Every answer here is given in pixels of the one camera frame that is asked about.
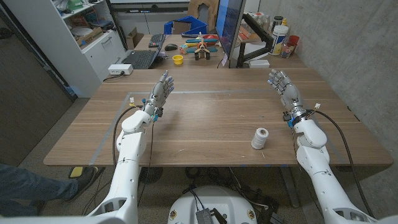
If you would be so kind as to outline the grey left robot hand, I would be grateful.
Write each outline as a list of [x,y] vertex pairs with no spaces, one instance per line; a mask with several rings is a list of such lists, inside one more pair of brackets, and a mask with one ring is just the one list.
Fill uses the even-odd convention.
[[154,85],[143,111],[149,115],[155,114],[158,109],[163,107],[173,89],[174,79],[169,75],[169,71],[166,70],[159,81]]

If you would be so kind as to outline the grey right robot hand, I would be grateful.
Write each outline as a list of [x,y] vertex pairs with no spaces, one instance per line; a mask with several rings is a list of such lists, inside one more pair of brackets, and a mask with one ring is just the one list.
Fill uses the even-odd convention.
[[290,78],[284,71],[277,71],[272,69],[269,73],[268,83],[271,87],[276,89],[280,95],[282,105],[286,109],[294,113],[304,113],[305,110],[302,108],[302,97],[298,88],[292,83]]

